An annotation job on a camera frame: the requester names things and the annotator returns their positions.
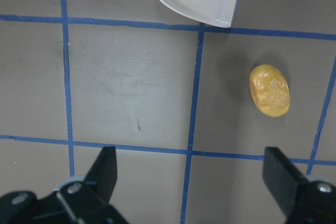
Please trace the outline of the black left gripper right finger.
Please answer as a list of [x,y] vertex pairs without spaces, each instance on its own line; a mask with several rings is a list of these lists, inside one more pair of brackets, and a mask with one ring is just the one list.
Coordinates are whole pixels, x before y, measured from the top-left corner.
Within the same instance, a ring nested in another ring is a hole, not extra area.
[[285,223],[335,223],[335,185],[304,175],[277,147],[266,147],[263,181]]

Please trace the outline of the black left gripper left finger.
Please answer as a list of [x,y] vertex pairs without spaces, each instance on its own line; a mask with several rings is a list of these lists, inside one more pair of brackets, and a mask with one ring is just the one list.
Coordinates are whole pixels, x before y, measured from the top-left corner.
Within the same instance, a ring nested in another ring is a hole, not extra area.
[[104,147],[82,179],[72,177],[48,196],[13,191],[1,197],[1,223],[127,223],[110,204],[117,182],[115,147]]

